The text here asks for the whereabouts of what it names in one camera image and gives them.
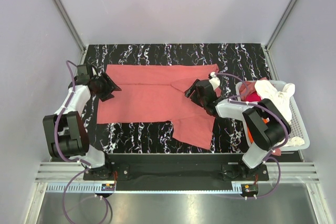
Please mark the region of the salmon pink t shirt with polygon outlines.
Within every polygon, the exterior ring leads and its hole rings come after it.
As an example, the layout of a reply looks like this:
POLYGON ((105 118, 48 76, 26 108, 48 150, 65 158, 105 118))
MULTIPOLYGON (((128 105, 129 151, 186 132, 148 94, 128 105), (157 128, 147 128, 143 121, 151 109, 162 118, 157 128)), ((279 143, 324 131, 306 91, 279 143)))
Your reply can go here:
POLYGON ((97 123, 170 121, 174 139, 209 150, 215 119, 184 92, 195 80, 207 80, 218 71, 218 65, 108 65, 106 74, 121 91, 99 102, 97 123))

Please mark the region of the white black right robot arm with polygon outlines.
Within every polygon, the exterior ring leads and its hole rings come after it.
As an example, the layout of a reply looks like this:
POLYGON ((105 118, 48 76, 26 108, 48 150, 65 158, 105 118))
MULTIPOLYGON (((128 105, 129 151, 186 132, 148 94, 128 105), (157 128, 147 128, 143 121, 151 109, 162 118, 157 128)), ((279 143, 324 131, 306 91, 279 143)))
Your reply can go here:
POLYGON ((241 161, 232 168, 226 168, 224 173, 231 179, 241 177, 250 180, 271 152, 286 144, 291 127, 270 99, 250 103, 238 101, 238 95, 230 98, 217 96, 215 89, 220 85, 219 75, 212 72, 207 80, 195 80, 184 95, 211 116, 232 118, 247 125, 254 141, 241 161))

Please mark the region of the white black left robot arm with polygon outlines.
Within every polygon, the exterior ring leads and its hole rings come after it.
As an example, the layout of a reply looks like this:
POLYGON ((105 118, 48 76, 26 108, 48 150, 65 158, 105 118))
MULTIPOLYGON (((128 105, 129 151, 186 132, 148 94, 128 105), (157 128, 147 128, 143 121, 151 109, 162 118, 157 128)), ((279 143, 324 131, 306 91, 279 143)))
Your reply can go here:
POLYGON ((90 144, 81 115, 92 95, 106 102, 121 88, 94 65, 83 64, 76 68, 76 76, 70 72, 71 82, 63 104, 54 114, 43 118, 49 155, 65 162, 80 163, 89 174, 107 180, 113 175, 112 161, 90 144))

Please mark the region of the dusty pink t shirt in basket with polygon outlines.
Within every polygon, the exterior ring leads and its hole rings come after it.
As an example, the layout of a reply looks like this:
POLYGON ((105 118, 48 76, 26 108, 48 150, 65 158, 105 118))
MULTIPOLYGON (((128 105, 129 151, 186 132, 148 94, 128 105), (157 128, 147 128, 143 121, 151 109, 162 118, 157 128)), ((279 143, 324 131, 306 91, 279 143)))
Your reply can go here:
POLYGON ((243 82, 239 88, 239 95, 242 101, 246 101, 246 98, 256 92, 255 81, 246 81, 243 82))

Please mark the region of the black marble pattern mat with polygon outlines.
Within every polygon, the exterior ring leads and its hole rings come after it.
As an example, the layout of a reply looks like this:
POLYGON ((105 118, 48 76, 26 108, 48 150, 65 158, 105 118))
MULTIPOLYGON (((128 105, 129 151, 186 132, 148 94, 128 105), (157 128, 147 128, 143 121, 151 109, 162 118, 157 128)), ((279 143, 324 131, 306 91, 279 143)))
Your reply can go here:
MULTIPOLYGON (((216 64, 222 77, 225 96, 235 93, 238 78, 271 78, 265 46, 261 44, 101 44, 89 45, 84 63, 104 71, 109 64, 118 65, 211 65, 216 64)), ((171 122, 97 123, 98 99, 86 104, 82 120, 90 143, 106 153, 202 153, 203 149, 173 138, 171 122)))

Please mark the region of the magenta t shirt in basket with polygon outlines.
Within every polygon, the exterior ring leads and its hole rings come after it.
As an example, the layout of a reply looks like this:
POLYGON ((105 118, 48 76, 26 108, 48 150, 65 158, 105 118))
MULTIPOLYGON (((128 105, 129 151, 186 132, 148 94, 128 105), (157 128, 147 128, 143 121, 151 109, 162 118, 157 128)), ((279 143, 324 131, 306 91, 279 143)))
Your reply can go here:
POLYGON ((259 102, 262 98, 258 95, 258 93, 255 91, 245 97, 245 101, 247 102, 259 102))

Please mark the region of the white plastic laundry basket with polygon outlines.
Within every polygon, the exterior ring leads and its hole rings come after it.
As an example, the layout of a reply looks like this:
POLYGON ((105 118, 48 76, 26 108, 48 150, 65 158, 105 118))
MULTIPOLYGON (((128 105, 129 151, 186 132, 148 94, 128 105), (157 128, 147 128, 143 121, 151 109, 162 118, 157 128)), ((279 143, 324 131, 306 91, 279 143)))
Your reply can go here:
MULTIPOLYGON (((279 81, 279 80, 270 80, 270 83, 272 83, 272 85, 278 90, 278 91, 282 91, 284 86, 285 86, 285 82, 284 81, 279 81)), ((239 88, 241 87, 242 83, 238 82, 235 86, 236 88, 236 93, 239 94, 239 88)), ((294 152, 294 151, 298 151, 298 150, 305 150, 309 147, 310 145, 310 140, 308 137, 308 133, 306 131, 306 128, 304 127, 304 123, 302 120, 302 117, 300 115, 299 109, 297 107, 296 101, 294 99, 294 97, 292 96, 290 98, 290 102, 289 102, 289 107, 290 107, 290 111, 292 113, 292 120, 291 120, 291 133, 289 134, 289 140, 287 142, 287 144, 283 147, 281 147, 281 152, 294 152), (293 143, 293 139, 295 137, 299 137, 301 139, 303 139, 303 144, 299 145, 299 146, 290 146, 289 144, 293 143)), ((245 122, 243 122, 243 127, 244 127, 244 132, 246 135, 246 141, 248 146, 250 147, 252 142, 250 141, 250 138, 248 136, 248 128, 245 122)))

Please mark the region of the white t shirt in basket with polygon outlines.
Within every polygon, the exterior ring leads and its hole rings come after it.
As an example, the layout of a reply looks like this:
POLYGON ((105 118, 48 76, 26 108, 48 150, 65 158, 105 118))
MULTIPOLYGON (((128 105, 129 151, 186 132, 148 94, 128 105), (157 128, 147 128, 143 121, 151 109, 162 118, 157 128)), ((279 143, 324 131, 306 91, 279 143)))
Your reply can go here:
POLYGON ((290 98, 295 93, 295 84, 287 83, 280 91, 278 91, 275 85, 269 80, 258 80, 255 82, 255 90, 261 99, 271 100, 289 125, 292 126, 290 98))

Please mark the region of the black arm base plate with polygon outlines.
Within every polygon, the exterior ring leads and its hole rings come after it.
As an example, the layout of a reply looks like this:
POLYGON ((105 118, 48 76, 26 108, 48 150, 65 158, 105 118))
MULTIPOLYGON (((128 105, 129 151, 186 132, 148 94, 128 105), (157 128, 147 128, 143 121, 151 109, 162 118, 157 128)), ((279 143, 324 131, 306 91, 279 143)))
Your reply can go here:
POLYGON ((117 192, 232 190, 233 182, 267 182, 266 165, 249 170, 241 154, 110 154, 101 174, 86 172, 84 180, 116 180, 117 192))

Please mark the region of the left aluminium frame post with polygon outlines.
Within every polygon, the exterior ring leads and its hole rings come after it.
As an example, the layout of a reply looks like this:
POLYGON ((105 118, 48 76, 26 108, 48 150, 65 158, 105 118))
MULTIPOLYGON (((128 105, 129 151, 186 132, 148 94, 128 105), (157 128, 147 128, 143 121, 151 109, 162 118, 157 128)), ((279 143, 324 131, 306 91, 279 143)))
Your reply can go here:
POLYGON ((79 36, 79 33, 77 32, 73 22, 71 21, 70 16, 68 15, 62 0, 52 0, 57 8, 57 10, 59 11, 65 25, 67 26, 69 32, 71 33, 74 41, 76 42, 79 50, 81 51, 81 53, 84 53, 85 49, 86 49, 86 45, 83 43, 82 39, 79 36))

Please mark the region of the aluminium frame post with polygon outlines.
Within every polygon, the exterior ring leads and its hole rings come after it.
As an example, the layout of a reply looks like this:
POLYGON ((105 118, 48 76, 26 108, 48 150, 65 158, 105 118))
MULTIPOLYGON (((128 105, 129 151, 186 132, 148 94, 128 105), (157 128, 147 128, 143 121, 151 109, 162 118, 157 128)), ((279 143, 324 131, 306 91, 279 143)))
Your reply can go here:
POLYGON ((73 22, 71 21, 70 16, 68 15, 62 0, 52 0, 57 8, 57 10, 59 11, 65 25, 67 26, 69 32, 71 33, 74 41, 76 42, 79 50, 81 51, 81 53, 84 53, 85 49, 86 49, 86 45, 83 43, 82 39, 79 36, 79 33, 77 32, 73 22))
POLYGON ((298 0, 290 0, 289 3, 287 4, 285 11, 283 12, 275 30, 271 34, 268 42, 265 44, 266 50, 270 50, 271 47, 273 46, 275 40, 279 36, 281 30, 283 29, 287 19, 289 18, 290 14, 292 13, 295 5, 297 4, 298 0))

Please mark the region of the right aluminium frame post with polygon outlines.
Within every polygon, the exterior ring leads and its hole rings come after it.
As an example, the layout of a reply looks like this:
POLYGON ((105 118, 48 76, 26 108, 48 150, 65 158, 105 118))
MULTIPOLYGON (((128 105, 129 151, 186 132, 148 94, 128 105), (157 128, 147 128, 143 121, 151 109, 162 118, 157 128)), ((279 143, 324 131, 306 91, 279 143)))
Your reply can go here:
POLYGON ((290 14, 292 13, 295 5, 297 4, 298 0, 290 0, 289 3, 287 4, 285 11, 283 12, 275 30, 271 34, 268 42, 265 44, 266 50, 270 50, 271 47, 273 46, 275 40, 279 36, 281 30, 283 29, 287 19, 289 18, 290 14))

